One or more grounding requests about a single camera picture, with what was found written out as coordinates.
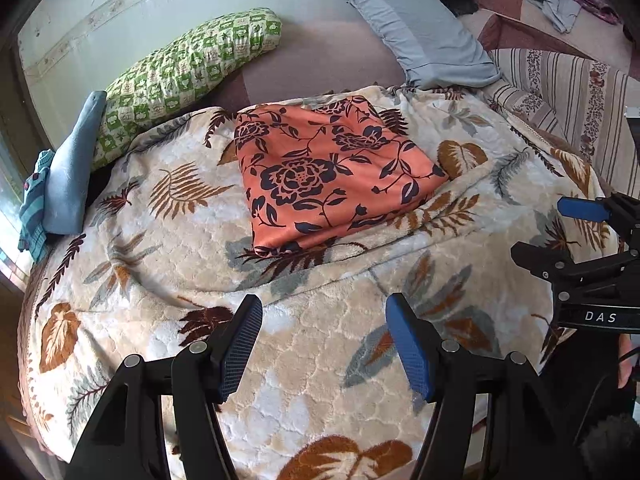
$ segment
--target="pillow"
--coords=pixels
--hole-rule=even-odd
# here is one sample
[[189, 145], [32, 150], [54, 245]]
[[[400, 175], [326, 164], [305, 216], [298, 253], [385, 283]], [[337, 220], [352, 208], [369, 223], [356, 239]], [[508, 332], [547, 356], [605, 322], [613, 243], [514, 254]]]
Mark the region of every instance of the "pillow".
[[440, 0], [347, 0], [396, 55], [406, 83], [481, 88], [500, 78], [478, 40]]
[[42, 227], [47, 233], [79, 234], [89, 189], [91, 155], [107, 92], [91, 92], [71, 134], [51, 161], [44, 188]]
[[140, 133], [174, 116], [236, 68], [280, 42], [270, 9], [226, 14], [185, 32], [107, 87], [93, 170], [121, 156]]

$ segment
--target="white wall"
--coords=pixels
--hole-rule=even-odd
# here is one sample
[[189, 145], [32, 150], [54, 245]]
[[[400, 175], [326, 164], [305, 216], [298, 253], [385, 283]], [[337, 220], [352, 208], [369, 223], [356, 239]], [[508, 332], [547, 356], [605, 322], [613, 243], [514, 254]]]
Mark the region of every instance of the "white wall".
[[297, 23], [360, 19], [344, 0], [42, 0], [18, 42], [31, 99], [53, 145], [70, 133], [89, 92], [191, 27], [252, 7], [270, 7]]

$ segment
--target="pink cloth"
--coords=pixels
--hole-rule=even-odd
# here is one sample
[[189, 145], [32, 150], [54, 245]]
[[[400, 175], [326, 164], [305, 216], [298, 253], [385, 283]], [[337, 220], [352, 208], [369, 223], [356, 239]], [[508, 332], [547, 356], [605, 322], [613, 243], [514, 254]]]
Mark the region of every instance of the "pink cloth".
[[604, 20], [607, 23], [611, 23], [612, 25], [622, 23], [622, 20], [620, 20], [620, 17], [616, 14], [616, 11], [600, 0], [573, 1], [578, 2], [580, 6], [587, 12], [590, 12], [594, 16], [599, 17], [601, 20]]

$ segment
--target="folded orange fabric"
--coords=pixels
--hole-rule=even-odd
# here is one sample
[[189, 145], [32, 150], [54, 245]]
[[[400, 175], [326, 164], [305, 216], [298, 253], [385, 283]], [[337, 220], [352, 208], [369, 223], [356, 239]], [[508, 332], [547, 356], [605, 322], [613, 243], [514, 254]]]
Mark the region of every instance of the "folded orange fabric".
[[447, 180], [357, 95], [315, 110], [258, 106], [238, 114], [235, 142], [260, 256], [380, 224]]

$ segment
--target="blanket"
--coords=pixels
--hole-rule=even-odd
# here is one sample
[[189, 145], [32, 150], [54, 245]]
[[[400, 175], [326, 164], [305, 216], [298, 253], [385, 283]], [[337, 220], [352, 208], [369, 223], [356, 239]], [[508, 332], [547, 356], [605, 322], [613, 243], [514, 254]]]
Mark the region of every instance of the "blanket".
[[[402, 292], [440, 334], [477, 354], [558, 343], [548, 283], [510, 260], [517, 241], [583, 261], [615, 253], [606, 225], [562, 218], [560, 196], [594, 198], [591, 167], [460, 89], [372, 86], [283, 102], [366, 98], [450, 180], [420, 207], [295, 253], [251, 250], [234, 121], [207, 108], [142, 134], [32, 276], [20, 325], [20, 389], [44, 446], [70, 460], [113, 371], [133, 352], [173, 356], [230, 319], [245, 294], [264, 322], [239, 389], [217, 414], [239, 475], [377, 478], [417, 457], [433, 406], [412, 396], [384, 304]], [[183, 479], [170, 398], [169, 465]], [[478, 401], [476, 422], [486, 415]]]

